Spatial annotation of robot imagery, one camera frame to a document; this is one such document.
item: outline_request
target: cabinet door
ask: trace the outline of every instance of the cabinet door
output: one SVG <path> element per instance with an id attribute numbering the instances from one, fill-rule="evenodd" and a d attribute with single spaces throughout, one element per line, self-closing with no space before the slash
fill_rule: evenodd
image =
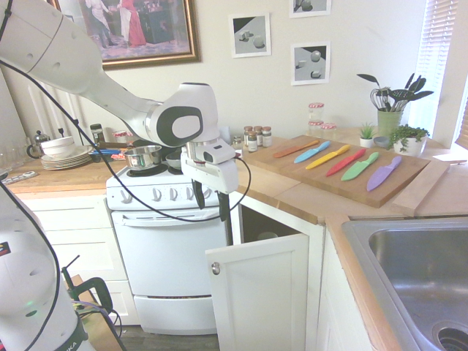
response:
<path id="1" fill-rule="evenodd" d="M 317 351 L 372 351 L 369 335 L 333 245 L 325 237 Z"/>
<path id="2" fill-rule="evenodd" d="M 309 237 L 208 250 L 221 351 L 304 351 Z"/>

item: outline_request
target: knife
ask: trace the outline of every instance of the knife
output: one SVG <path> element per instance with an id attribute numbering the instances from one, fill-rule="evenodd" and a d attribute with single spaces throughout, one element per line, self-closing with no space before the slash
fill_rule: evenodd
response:
<path id="1" fill-rule="evenodd" d="M 290 148 L 286 148 L 283 151 L 276 152 L 275 154 L 273 154 L 273 157 L 279 158 L 279 157 L 291 155 L 292 153 L 294 153 L 296 151 L 302 150 L 303 148 L 308 148 L 309 146 L 317 145 L 318 143 L 319 143 L 318 140 L 314 140 L 311 143 L 308 143 L 306 145 L 292 146 Z"/>
<path id="2" fill-rule="evenodd" d="M 366 161 L 359 162 L 357 161 L 346 173 L 341 177 L 342 181 L 350 181 L 351 179 L 356 178 L 359 176 L 369 165 L 374 163 L 376 159 L 379 158 L 379 153 L 374 152 L 369 156 Z"/>
<path id="3" fill-rule="evenodd" d="M 401 163 L 401 156 L 394 157 L 388 166 L 379 167 L 367 182 L 367 191 L 377 188 Z"/>
<path id="4" fill-rule="evenodd" d="M 362 148 L 361 150 L 356 152 L 354 155 L 349 156 L 346 159 L 343 159 L 342 161 L 338 162 L 336 165 L 330 168 L 330 170 L 327 172 L 327 177 L 335 174 L 339 170 L 342 170 L 343 168 L 348 166 L 348 164 L 350 164 L 351 162 L 354 162 L 356 159 L 359 159 L 360 157 L 364 156 L 365 153 L 366 153 L 366 149 Z"/>
<path id="5" fill-rule="evenodd" d="M 330 142 L 329 141 L 325 141 L 321 146 L 319 146 L 318 148 L 311 148 L 310 150 L 307 150 L 306 152 L 304 152 L 303 154 L 300 154 L 299 156 L 297 156 L 294 160 L 294 163 L 299 163 L 299 162 L 303 162 L 307 159 L 310 159 L 312 156 L 314 156 L 315 154 L 318 154 L 319 152 L 325 150 L 328 146 L 330 146 Z"/>
<path id="6" fill-rule="evenodd" d="M 348 151 L 351 148 L 350 145 L 345 145 L 339 148 L 338 150 L 334 152 L 330 152 L 329 154 L 326 154 L 325 156 L 320 157 L 319 159 L 316 159 L 313 161 L 310 165 L 306 167 L 307 170 L 311 170 L 312 168 L 315 168 L 316 166 L 320 166 L 322 163 L 325 163 L 329 160 L 331 160 L 334 157 L 337 157 L 338 155 L 344 154 L 346 151 Z"/>

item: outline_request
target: window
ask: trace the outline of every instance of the window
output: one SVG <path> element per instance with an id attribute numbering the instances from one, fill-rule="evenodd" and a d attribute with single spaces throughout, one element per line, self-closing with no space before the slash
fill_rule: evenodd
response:
<path id="1" fill-rule="evenodd" d="M 411 104 L 408 124 L 425 128 L 431 134 L 434 131 L 457 6 L 458 0 L 426 1 L 415 77 L 421 75 L 426 78 L 423 90 L 434 93 L 425 97 L 423 102 Z"/>

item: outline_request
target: stainless steel sink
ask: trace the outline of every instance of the stainless steel sink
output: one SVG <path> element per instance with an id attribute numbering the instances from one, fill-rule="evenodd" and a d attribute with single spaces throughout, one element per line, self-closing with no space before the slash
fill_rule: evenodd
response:
<path id="1" fill-rule="evenodd" d="M 403 350 L 468 351 L 468 218 L 343 230 Z"/>

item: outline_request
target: saucepan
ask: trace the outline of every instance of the saucepan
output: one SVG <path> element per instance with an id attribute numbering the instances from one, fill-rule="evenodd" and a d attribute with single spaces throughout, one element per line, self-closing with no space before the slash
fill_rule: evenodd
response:
<path id="1" fill-rule="evenodd" d="M 125 151 L 125 161 L 131 170 L 149 170 L 161 164 L 161 149 L 159 145 L 141 146 Z"/>

